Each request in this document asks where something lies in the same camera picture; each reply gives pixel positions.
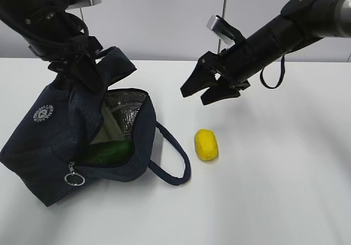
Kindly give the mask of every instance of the robotic arm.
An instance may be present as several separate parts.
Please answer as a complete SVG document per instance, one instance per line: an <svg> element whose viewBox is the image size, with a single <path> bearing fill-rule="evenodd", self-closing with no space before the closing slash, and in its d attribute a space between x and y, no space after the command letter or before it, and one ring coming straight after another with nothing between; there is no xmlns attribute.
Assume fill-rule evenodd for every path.
<svg viewBox="0 0 351 245"><path fill-rule="evenodd" d="M65 10L99 3L101 0L0 0L0 20L23 36L37 57L51 62L49 69L61 77L57 88L66 89L75 80L98 93L103 83L95 59L103 56L102 46L89 36L80 18Z"/></svg>
<svg viewBox="0 0 351 245"><path fill-rule="evenodd" d="M249 38L219 16L213 16L207 27L225 43L235 44L219 54L207 52L182 86L183 97L209 88L201 97L204 105L239 97L250 86L251 76L287 53L325 37L350 38L351 0L290 0L280 15Z"/></svg>

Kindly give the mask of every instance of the navy blue bag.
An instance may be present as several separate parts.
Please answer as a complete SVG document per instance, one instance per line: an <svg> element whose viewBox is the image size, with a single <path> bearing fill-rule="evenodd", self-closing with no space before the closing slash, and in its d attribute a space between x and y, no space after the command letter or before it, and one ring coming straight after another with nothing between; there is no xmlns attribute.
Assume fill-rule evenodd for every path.
<svg viewBox="0 0 351 245"><path fill-rule="evenodd" d="M21 177L46 206L96 178L129 182L144 174L148 167L171 185L184 184L191 177L186 153L156 122L148 93L138 89L107 91L110 85L134 72L135 66L113 47L98 63L98 70L105 84L99 94L91 93L79 83L73 83L68 90L57 90L55 85L61 81L60 77L46 86L0 153L0 161ZM118 98L121 105L137 102L130 134L133 154L117 166L75 166L75 158L85 152L103 126L101 106L108 98ZM183 157L182 178L169 175L150 160L156 127ZM76 183L68 178L75 178Z"/></svg>

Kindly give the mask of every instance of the zipper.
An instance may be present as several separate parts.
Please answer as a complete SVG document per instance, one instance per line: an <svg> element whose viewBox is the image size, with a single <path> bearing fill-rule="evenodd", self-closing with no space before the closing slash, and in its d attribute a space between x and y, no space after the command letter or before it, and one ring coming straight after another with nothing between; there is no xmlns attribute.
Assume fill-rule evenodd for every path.
<svg viewBox="0 0 351 245"><path fill-rule="evenodd" d="M75 165L74 162L70 162L70 163L68 164L68 168L69 168L69 170L70 170L70 173L67 174L67 175L65 175L65 177L64 177L65 182L66 182L67 184L71 185L71 186L82 186L82 185L85 184L86 178L83 177L81 174L79 174L79 173L77 173L77 172L75 171L74 165ZM71 179L73 176L74 176L74 177L78 177L80 183L75 183L75 182L70 181L70 179Z"/></svg>

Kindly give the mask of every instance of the white wall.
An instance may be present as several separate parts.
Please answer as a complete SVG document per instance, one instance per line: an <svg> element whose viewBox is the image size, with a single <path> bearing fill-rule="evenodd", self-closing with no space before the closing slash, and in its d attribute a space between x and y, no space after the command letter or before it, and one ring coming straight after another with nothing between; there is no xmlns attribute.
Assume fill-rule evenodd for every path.
<svg viewBox="0 0 351 245"><path fill-rule="evenodd" d="M197 60L217 51L218 39L206 29L224 0L103 0L83 9L90 33L103 46L116 45L131 59ZM226 19L248 37L277 16L289 0L228 0ZM0 22L0 57L33 56L26 42ZM347 61L351 40L324 39L290 54L288 61Z"/></svg>

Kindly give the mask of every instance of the zipper pull ring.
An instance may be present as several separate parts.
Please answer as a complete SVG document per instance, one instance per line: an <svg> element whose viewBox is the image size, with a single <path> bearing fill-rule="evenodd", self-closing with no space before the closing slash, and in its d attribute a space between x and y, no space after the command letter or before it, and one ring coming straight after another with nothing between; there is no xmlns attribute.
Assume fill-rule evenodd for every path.
<svg viewBox="0 0 351 245"><path fill-rule="evenodd" d="M74 165L75 165L74 162L70 162L68 164L70 173L65 175L64 177L65 182L71 186L82 186L85 184L86 178L75 171L75 169L73 168Z"/></svg>

